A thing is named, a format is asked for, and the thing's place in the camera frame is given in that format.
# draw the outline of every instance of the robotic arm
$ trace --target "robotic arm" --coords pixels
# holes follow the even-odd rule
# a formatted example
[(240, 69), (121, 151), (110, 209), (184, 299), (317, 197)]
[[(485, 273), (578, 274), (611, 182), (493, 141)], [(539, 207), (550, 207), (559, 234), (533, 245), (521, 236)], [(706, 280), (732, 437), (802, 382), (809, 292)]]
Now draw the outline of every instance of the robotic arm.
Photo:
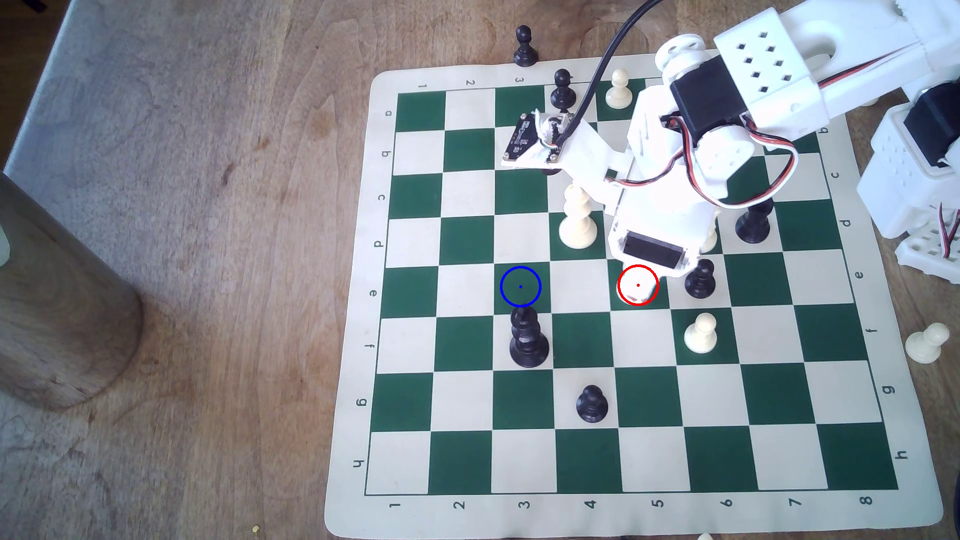
[[(535, 113), (517, 124), (503, 165), (565, 170), (613, 216), (607, 241), (616, 258), (679, 277), (696, 265), (718, 209), (759, 204), (789, 180), (791, 140), (903, 87), (911, 103), (887, 112), (858, 191), (887, 237), (930, 236), (938, 222), (936, 265), (915, 263), (932, 256), (913, 236), (898, 255), (915, 257), (900, 262), (960, 282), (938, 215), (960, 208), (951, 166), (960, 167), (960, 0), (806, 0), (765, 10), (714, 42), (718, 54), (693, 34), (663, 44), (655, 58), (663, 86), (636, 96), (625, 152), (571, 114)], [(766, 192), (723, 202), (755, 144), (791, 159)]]

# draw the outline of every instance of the chess piece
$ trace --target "chess piece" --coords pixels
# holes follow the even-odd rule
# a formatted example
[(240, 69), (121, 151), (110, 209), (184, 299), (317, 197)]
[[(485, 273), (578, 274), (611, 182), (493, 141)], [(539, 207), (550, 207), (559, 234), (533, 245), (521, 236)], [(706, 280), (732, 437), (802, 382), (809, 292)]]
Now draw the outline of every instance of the chess piece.
[(736, 220), (733, 230), (741, 240), (748, 244), (758, 244), (770, 234), (770, 220), (767, 216), (774, 209), (774, 200), (767, 199), (753, 205)]
[(522, 367), (537, 367), (546, 360), (550, 342), (540, 331), (537, 311), (532, 307), (514, 307), (510, 313), (510, 357)]
[(950, 330), (943, 323), (933, 323), (924, 331), (915, 331), (906, 338), (903, 348), (908, 356), (921, 364), (928, 364), (940, 357), (940, 346), (950, 337)]
[(700, 248), (700, 253), (713, 251), (717, 247), (717, 216), (720, 215), (720, 209), (713, 211), (713, 220), (710, 221), (710, 234), (704, 240), (704, 245)]
[(713, 315), (710, 313), (697, 315), (697, 320), (684, 331), (684, 344), (687, 349), (698, 355), (712, 351), (717, 344), (716, 328), (717, 320)]
[(713, 277), (713, 261), (701, 258), (697, 267), (686, 275), (684, 288), (687, 294), (700, 300), (713, 294), (717, 288), (717, 280)]
[(577, 398), (577, 414), (585, 422), (596, 424), (607, 416), (610, 405), (607, 398), (604, 397), (600, 387), (595, 384), (589, 384), (584, 388), (584, 393)]
[(529, 26), (521, 24), (516, 27), (516, 42), (520, 46), (514, 52), (514, 63), (520, 67), (530, 67), (540, 59), (537, 49), (530, 46), (531, 37)]
[(597, 238), (597, 224), (590, 219), (590, 198), (578, 185), (568, 185), (564, 190), (564, 213), (557, 231), (560, 241), (568, 248), (582, 250)]
[(627, 88), (630, 82), (630, 75), (627, 70), (615, 69), (611, 75), (611, 84), (613, 87), (607, 90), (607, 107), (611, 109), (626, 109), (634, 102), (634, 94)]
[(550, 92), (550, 104), (560, 112), (568, 112), (577, 103), (577, 92), (570, 87), (570, 72), (561, 67), (553, 74), (553, 82), (557, 87)]

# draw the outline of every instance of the wooden cylinder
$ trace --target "wooden cylinder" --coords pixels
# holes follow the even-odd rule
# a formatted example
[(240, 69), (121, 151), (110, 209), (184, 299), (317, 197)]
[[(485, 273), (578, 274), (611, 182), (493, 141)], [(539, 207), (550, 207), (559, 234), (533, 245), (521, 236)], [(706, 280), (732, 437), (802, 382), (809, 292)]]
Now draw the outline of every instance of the wooden cylinder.
[(0, 257), (0, 389), (47, 408), (75, 405), (127, 367), (143, 328), (140, 299), (0, 176), (0, 228), (10, 244), (10, 258)]

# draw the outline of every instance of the red circle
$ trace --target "red circle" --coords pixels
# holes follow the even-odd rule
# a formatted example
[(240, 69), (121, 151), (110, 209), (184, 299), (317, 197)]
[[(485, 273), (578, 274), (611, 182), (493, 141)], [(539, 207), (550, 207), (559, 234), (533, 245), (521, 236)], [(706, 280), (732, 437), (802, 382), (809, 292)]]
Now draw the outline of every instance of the red circle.
[[(633, 302), (627, 300), (627, 297), (623, 296), (623, 291), (620, 290), (620, 281), (623, 280), (623, 275), (627, 273), (627, 270), (631, 268), (646, 268), (651, 274), (654, 275), (654, 281), (657, 283), (657, 286), (654, 287), (654, 293), (650, 295), (650, 298), (642, 304), (634, 304)], [(646, 306), (654, 301), (657, 298), (657, 293), (660, 292), (660, 278), (657, 277), (657, 273), (653, 271), (649, 266), (644, 266), (642, 264), (634, 264), (633, 266), (628, 266), (623, 269), (623, 272), (620, 272), (620, 277), (616, 279), (616, 293), (620, 295), (620, 300), (626, 302), (631, 306)]]

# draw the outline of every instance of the blue circle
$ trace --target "blue circle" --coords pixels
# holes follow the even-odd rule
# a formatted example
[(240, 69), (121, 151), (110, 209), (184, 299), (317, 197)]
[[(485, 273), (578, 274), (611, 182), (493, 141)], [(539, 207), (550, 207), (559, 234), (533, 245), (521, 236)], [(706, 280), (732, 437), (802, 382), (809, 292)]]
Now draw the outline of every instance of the blue circle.
[[(534, 275), (535, 278), (537, 278), (537, 296), (535, 296), (534, 299), (531, 300), (530, 302), (528, 302), (527, 304), (514, 304), (513, 302), (511, 302), (511, 301), (507, 298), (507, 295), (503, 293), (503, 281), (507, 279), (507, 275), (508, 275), (508, 274), (510, 274), (510, 273), (513, 272), (514, 270), (517, 270), (517, 268), (522, 268), (522, 269), (530, 272), (531, 274)], [(503, 300), (504, 300), (507, 304), (509, 304), (509, 305), (511, 305), (511, 306), (513, 306), (513, 307), (528, 307), (528, 306), (531, 306), (534, 302), (536, 302), (536, 301), (540, 298), (540, 293), (541, 293), (542, 291), (543, 291), (543, 282), (540, 281), (540, 275), (537, 274), (537, 272), (534, 272), (534, 269), (533, 269), (533, 268), (530, 268), (529, 266), (514, 266), (514, 267), (511, 268), (510, 270), (507, 270), (506, 272), (504, 272), (504, 273), (503, 273), (503, 276), (500, 278), (500, 296), (503, 297)]]

